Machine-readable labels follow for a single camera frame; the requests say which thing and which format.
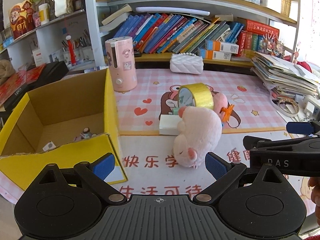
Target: stack of papers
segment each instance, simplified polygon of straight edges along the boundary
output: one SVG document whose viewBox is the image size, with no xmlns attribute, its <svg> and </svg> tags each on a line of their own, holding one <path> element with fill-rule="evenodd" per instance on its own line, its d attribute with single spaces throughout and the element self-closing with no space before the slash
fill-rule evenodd
<svg viewBox="0 0 320 240">
<path fill-rule="evenodd" d="M 300 65 L 256 52 L 253 70 L 262 79 L 274 98 L 295 98 L 296 95 L 318 95 L 320 79 Z"/>
</svg>

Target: pink checkered table mat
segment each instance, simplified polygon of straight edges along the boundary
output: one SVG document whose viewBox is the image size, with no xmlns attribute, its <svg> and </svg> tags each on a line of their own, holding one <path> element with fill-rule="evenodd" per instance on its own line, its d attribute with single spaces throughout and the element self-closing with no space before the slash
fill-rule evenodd
<svg viewBox="0 0 320 240">
<path fill-rule="evenodd" d="M 160 114 L 172 114 L 181 85 L 204 83 L 224 93 L 234 113 L 224 133 L 285 130 L 286 122 L 269 101 L 269 92 L 255 76 L 203 71 L 201 75 L 173 73 L 169 69 L 137 69 L 138 85 L 115 92 L 121 135 L 156 134 Z"/>
</svg>

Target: star print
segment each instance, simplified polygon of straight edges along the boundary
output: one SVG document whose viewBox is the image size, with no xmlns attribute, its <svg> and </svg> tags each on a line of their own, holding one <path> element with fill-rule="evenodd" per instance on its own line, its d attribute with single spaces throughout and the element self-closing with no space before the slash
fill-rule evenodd
<svg viewBox="0 0 320 240">
<path fill-rule="evenodd" d="M 252 110 L 252 111 L 251 111 L 251 114 L 253 114 L 254 116 L 259 115 L 258 111 L 255 111 L 255 110 Z"/>
</svg>

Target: blue gripper pad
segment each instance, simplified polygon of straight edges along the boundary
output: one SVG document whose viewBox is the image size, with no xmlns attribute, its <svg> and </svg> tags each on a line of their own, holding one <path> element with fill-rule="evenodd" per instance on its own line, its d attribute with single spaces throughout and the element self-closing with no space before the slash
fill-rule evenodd
<svg viewBox="0 0 320 240">
<path fill-rule="evenodd" d="M 231 169 L 230 163 L 227 163 L 211 152 L 205 156 L 205 167 L 216 180 L 220 179 Z"/>
<path fill-rule="evenodd" d="M 90 165 L 91 171 L 100 179 L 105 180 L 105 178 L 113 171 L 115 168 L 115 157 L 112 153 L 107 153 L 101 158 L 96 160 Z"/>
<path fill-rule="evenodd" d="M 288 133 L 310 135 L 314 134 L 314 127 L 309 122 L 288 122 L 286 126 Z"/>
</svg>

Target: white quilted bag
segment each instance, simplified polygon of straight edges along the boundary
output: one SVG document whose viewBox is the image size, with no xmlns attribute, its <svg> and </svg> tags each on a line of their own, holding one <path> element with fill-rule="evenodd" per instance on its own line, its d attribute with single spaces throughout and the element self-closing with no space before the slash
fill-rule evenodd
<svg viewBox="0 0 320 240">
<path fill-rule="evenodd" d="M 201 74 L 203 71 L 203 59 L 199 56 L 172 54 L 170 70 L 177 73 Z"/>
</svg>

